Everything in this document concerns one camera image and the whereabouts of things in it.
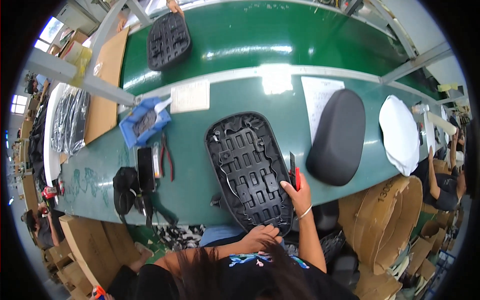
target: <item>jeans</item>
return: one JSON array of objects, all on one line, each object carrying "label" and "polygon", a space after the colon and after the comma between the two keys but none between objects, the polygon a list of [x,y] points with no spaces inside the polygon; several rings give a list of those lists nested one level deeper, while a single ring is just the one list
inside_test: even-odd
[{"label": "jeans", "polygon": [[[202,235],[202,239],[200,240],[199,246],[203,247],[216,240],[232,238],[242,234],[243,232],[244,232],[243,229],[241,229],[239,226],[236,226],[236,225],[210,226],[210,227],[207,227],[207,229],[205,229],[205,232]],[[283,239],[280,245],[283,248],[285,248],[285,242]]]}]

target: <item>orange object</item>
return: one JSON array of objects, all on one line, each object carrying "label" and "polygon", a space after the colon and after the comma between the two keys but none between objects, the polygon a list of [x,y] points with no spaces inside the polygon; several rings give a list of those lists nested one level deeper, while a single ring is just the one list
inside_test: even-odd
[{"label": "orange object", "polygon": [[94,287],[94,289],[92,291],[92,296],[95,299],[104,300],[106,295],[107,295],[107,293],[105,292],[105,290],[103,290],[103,288],[101,286]]}]

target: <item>hand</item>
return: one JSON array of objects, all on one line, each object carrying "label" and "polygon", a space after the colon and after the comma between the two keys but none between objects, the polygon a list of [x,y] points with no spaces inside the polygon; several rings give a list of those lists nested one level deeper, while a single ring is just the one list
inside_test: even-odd
[{"label": "hand", "polygon": [[170,10],[172,11],[172,13],[179,13],[182,17],[185,18],[185,14],[183,13],[183,11],[181,10],[180,6],[178,5],[178,3],[176,3],[174,0],[170,0],[167,2],[167,6],[168,8],[170,8]]},{"label": "hand", "polygon": [[458,128],[454,135],[452,135],[452,143],[456,143],[458,141]]},{"label": "hand", "polygon": [[272,224],[267,226],[259,225],[250,230],[238,243],[242,251],[246,253],[259,252],[265,249],[262,241],[276,241],[277,243],[281,243],[282,237],[277,236],[279,232],[280,230]]},{"label": "hand", "polygon": [[307,209],[312,205],[312,195],[310,194],[310,186],[305,179],[305,175],[300,173],[300,190],[296,191],[293,186],[286,182],[281,181],[280,185],[282,188],[290,195],[292,199],[293,207],[297,216],[300,217],[303,215]]},{"label": "hand", "polygon": [[428,152],[428,161],[433,161],[433,148],[430,146],[430,151]]},{"label": "hand", "polygon": [[44,210],[45,208],[47,208],[47,203],[45,202],[42,202],[38,205],[38,210]]},{"label": "hand", "polygon": [[126,23],[127,23],[127,19],[120,19],[120,22],[117,26],[117,32],[122,31]]}]

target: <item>gray t-shirt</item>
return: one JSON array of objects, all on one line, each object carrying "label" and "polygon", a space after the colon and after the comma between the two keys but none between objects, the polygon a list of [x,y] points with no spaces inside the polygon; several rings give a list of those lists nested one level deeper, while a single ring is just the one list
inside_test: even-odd
[{"label": "gray t-shirt", "polygon": [[42,243],[43,246],[47,248],[54,247],[55,245],[53,244],[52,240],[52,232],[50,230],[50,222],[48,221],[48,218],[38,218],[38,221],[40,222],[40,230],[38,231],[38,240]]}]

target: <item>smartphone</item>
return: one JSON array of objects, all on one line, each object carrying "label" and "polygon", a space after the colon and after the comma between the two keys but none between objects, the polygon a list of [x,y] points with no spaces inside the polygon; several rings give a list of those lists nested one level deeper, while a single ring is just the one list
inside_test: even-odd
[{"label": "smartphone", "polygon": [[142,192],[153,192],[156,189],[153,167],[152,147],[137,149],[138,183]]}]

